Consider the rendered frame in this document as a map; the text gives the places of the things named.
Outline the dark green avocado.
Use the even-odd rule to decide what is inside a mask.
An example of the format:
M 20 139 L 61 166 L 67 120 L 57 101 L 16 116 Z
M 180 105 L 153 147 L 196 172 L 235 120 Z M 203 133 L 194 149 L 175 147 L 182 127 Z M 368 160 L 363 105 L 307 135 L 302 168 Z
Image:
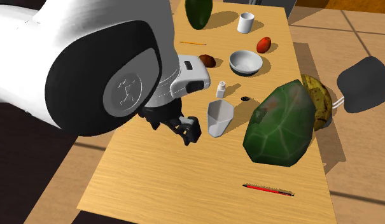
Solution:
M 213 0 L 185 0 L 185 10 L 190 25 L 201 30 L 208 23 L 213 9 Z

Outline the wooden table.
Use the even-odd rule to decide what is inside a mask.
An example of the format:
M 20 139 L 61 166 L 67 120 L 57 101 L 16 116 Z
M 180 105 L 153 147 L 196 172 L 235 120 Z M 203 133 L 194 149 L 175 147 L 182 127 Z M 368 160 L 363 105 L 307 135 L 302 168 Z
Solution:
M 237 31 L 241 13 L 254 14 L 251 31 Z M 215 2 L 203 30 L 188 23 L 185 7 L 174 14 L 178 53 L 218 59 L 209 70 L 211 86 L 184 96 L 183 113 L 199 119 L 202 135 L 185 146 L 166 126 L 153 130 L 134 117 L 117 129 L 78 208 L 138 224 L 337 224 L 316 141 L 291 167 L 257 164 L 242 142 L 253 110 L 276 87 L 299 79 L 295 49 L 282 8 Z M 258 53 L 264 37 L 271 47 Z M 206 46 L 180 43 L 189 41 Z M 252 76 L 235 74 L 230 55 L 249 50 L 261 56 Z M 219 82 L 234 118 L 220 137 L 207 131 L 208 104 Z M 249 101 L 241 97 L 248 96 Z M 246 188 L 249 183 L 293 192 L 293 197 Z

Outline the red tomato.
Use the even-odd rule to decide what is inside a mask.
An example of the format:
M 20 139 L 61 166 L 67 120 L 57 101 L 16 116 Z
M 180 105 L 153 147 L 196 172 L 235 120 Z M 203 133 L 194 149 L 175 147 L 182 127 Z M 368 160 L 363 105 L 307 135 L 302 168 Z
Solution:
M 256 50 L 258 53 L 265 53 L 271 47 L 271 39 L 269 37 L 264 37 L 256 45 Z

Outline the white cup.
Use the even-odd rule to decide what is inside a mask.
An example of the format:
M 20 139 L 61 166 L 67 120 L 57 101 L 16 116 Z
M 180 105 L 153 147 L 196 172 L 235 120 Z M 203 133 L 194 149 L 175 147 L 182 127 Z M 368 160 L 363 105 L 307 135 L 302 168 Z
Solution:
M 237 31 L 243 34 L 247 34 L 251 31 L 255 16 L 252 13 L 244 12 L 239 17 Z

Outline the white measuring jug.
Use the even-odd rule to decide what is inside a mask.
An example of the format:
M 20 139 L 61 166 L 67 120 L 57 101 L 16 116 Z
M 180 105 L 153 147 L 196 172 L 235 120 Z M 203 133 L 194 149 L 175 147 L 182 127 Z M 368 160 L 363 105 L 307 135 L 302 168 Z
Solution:
M 234 118 L 234 107 L 218 99 L 208 104 L 207 131 L 212 137 L 220 137 Z

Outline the white bowl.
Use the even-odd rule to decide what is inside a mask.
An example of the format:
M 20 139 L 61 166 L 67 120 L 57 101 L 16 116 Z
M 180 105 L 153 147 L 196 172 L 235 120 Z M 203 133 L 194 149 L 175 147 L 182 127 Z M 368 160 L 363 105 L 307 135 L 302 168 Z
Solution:
M 252 76 L 263 66 L 263 60 L 258 54 L 249 50 L 238 50 L 229 57 L 231 70 L 239 76 Z

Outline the brown round fruit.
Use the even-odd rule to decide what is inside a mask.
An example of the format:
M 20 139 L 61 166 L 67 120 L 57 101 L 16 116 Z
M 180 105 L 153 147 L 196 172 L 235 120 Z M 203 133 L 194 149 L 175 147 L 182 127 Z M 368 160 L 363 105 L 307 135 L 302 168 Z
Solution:
M 205 67 L 213 68 L 216 66 L 216 61 L 215 61 L 214 57 L 212 57 L 208 54 L 200 55 L 199 59 L 202 61 L 202 63 L 205 65 Z

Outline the spotted yellow banana bunch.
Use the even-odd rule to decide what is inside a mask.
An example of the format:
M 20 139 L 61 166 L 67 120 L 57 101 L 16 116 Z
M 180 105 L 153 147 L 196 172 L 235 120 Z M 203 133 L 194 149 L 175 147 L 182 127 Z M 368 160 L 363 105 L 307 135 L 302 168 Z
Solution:
M 310 95 L 316 108 L 314 115 L 314 130 L 322 129 L 330 120 L 332 115 L 333 103 L 327 88 L 312 76 L 301 74 L 302 83 Z

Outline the black chair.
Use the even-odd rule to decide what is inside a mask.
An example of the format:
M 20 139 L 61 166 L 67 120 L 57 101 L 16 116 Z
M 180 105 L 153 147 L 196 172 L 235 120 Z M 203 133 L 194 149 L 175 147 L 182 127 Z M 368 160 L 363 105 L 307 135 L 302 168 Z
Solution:
M 359 113 L 385 102 L 385 65 L 369 56 L 345 71 L 337 78 L 342 97 L 333 103 L 348 113 Z

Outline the white salt shaker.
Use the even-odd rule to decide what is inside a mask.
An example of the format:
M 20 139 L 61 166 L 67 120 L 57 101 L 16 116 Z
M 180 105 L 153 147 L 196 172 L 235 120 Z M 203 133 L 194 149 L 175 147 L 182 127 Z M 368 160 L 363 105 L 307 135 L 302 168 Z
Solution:
M 226 83 L 224 81 L 219 82 L 216 90 L 216 98 L 222 99 L 225 96 Z

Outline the large green melon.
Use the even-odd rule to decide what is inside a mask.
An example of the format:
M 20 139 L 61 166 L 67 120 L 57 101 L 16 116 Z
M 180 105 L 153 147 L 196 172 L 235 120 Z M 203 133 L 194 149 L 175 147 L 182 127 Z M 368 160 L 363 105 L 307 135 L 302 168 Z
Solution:
M 299 80 L 277 87 L 251 115 L 242 144 L 251 161 L 296 164 L 311 143 L 315 111 Z

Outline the red pen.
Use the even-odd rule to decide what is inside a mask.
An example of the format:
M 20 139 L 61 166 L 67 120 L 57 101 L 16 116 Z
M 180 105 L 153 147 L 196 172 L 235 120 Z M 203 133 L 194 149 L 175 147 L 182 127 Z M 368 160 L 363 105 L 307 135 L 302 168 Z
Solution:
M 276 193 L 276 194 L 280 194 L 280 195 L 287 195 L 290 197 L 293 197 L 295 195 L 293 192 L 290 192 L 287 190 L 282 190 L 282 189 L 277 189 L 277 188 L 269 188 L 266 186 L 259 186 L 259 185 L 249 184 L 249 183 L 245 183 L 245 184 L 243 184 L 243 186 L 246 188 L 250 188 L 250 189 L 261 190 L 261 191 Z

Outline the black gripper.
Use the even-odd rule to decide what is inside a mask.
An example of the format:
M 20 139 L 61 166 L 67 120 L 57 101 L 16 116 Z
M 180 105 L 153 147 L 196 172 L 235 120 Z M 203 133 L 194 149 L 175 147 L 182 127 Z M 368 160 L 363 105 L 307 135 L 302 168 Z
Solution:
M 145 118 L 151 124 L 153 130 L 157 130 L 160 124 L 168 126 L 175 134 L 183 138 L 185 146 L 196 143 L 202 131 L 197 117 L 183 117 L 182 100 L 172 100 L 170 103 L 159 107 L 143 107 L 138 111 L 141 118 Z

